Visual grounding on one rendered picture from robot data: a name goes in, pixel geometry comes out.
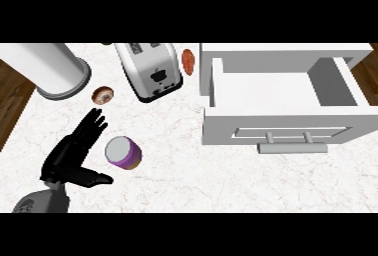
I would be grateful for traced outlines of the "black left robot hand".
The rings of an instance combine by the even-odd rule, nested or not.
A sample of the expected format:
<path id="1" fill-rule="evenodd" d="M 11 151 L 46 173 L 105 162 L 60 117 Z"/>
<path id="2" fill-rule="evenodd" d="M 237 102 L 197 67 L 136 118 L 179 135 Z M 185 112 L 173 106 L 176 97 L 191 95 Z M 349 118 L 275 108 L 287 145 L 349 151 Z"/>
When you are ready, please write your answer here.
<path id="1" fill-rule="evenodd" d="M 107 127 L 102 110 L 93 108 L 74 132 L 62 138 L 45 160 L 42 181 L 49 183 L 70 182 L 86 188 L 114 182 L 111 176 L 83 167 L 89 150 Z"/>

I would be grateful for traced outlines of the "purple can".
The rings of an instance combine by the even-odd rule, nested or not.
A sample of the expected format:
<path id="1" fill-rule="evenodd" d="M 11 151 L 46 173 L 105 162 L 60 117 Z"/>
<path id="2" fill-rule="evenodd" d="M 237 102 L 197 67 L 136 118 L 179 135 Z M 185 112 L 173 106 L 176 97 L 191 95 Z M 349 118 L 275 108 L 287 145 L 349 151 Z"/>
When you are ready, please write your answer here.
<path id="1" fill-rule="evenodd" d="M 105 157 L 113 165 L 133 170 L 142 161 L 142 149 L 127 136 L 119 136 L 107 144 Z"/>

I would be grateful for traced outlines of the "white drawer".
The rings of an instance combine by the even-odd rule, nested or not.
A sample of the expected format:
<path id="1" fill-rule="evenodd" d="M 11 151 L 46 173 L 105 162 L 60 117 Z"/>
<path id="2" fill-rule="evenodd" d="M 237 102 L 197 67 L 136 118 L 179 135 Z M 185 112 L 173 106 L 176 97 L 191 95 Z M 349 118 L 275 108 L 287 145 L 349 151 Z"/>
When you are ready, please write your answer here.
<path id="1" fill-rule="evenodd" d="M 362 94 L 343 58 L 322 58 L 302 73 L 228 73 L 212 63 L 203 143 L 268 141 L 343 144 L 378 131 L 378 106 Z"/>

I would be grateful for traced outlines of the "brown glazed donut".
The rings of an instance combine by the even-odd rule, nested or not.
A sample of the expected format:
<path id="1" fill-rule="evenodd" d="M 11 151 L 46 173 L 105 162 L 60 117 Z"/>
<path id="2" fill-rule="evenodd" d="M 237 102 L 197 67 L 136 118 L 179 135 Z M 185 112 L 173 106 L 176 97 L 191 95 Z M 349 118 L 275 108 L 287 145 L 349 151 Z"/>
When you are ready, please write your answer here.
<path id="1" fill-rule="evenodd" d="M 107 104 L 114 98 L 114 90 L 108 86 L 99 87 L 92 95 L 92 100 L 98 105 Z"/>

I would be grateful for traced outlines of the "white paper towel roll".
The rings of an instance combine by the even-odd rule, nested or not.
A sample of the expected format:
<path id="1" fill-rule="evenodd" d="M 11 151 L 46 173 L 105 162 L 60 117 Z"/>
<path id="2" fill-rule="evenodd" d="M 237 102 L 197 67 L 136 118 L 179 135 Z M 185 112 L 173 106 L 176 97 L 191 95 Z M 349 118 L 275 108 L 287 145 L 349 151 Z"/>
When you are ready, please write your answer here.
<path id="1" fill-rule="evenodd" d="M 91 66 L 64 43 L 0 43 L 0 59 L 36 84 L 46 99 L 68 99 L 89 83 Z"/>

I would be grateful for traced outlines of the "white toaster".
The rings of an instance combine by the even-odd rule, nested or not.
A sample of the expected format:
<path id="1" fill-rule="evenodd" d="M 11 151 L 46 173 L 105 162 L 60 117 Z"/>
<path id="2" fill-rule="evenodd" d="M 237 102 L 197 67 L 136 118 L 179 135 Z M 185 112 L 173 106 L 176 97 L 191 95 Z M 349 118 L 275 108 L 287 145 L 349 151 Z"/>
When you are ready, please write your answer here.
<path id="1" fill-rule="evenodd" d="M 129 84 L 139 100 L 151 103 L 184 85 L 172 43 L 116 43 Z"/>

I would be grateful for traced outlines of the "orange-red round food slice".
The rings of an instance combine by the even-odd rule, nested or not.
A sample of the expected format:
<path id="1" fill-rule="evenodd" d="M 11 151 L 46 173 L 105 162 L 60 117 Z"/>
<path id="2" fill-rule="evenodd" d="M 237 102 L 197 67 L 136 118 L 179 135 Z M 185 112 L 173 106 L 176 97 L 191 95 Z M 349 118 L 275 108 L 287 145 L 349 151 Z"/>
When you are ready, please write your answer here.
<path id="1" fill-rule="evenodd" d="M 184 50 L 182 53 L 182 64 L 184 64 L 184 70 L 188 75 L 194 74 L 194 66 L 195 66 L 195 55 L 189 49 Z"/>

